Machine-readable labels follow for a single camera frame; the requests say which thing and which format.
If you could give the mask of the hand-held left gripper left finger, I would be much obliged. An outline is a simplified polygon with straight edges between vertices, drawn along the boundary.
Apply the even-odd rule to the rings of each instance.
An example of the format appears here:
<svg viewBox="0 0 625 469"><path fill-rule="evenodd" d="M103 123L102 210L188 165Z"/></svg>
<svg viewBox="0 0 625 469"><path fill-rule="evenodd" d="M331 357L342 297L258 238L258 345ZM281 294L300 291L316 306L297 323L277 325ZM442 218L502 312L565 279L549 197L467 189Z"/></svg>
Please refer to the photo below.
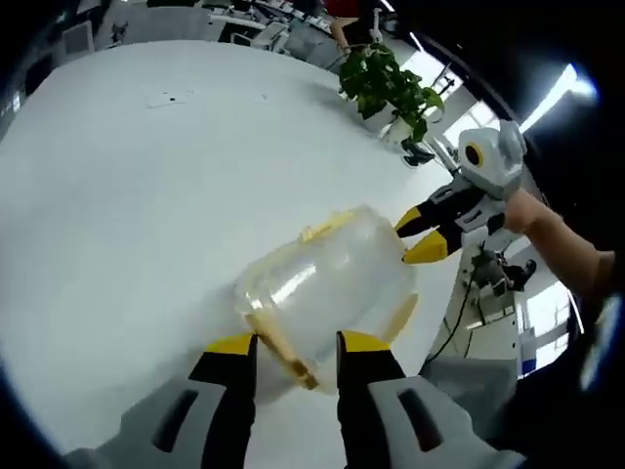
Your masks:
<svg viewBox="0 0 625 469"><path fill-rule="evenodd" d="M175 377L121 416L97 448L63 457L68 468L241 468L255 421L258 335L209 345Z"/></svg>

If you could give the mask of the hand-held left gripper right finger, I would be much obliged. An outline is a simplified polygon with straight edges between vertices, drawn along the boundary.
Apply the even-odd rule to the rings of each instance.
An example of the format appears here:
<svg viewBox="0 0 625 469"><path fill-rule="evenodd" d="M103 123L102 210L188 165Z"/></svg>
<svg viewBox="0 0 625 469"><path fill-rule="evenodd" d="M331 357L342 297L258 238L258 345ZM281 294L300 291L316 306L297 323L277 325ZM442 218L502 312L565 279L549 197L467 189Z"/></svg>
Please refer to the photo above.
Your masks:
<svg viewBox="0 0 625 469"><path fill-rule="evenodd" d="M522 468L526 458L475 433L470 414L407 376L390 345L340 330L337 416L349 468Z"/></svg>

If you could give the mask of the person's right hand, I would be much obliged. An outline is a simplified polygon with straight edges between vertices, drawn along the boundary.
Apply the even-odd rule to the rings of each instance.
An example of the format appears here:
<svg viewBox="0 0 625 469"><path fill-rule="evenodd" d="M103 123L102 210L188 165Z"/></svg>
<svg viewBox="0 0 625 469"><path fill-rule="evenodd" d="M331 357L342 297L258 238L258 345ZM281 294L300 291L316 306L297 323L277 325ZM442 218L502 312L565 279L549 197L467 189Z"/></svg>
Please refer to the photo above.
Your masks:
<svg viewBox="0 0 625 469"><path fill-rule="evenodd" d="M524 189L515 191L507 200L504 227L517 235L525 234L539 219L544 204Z"/></svg>

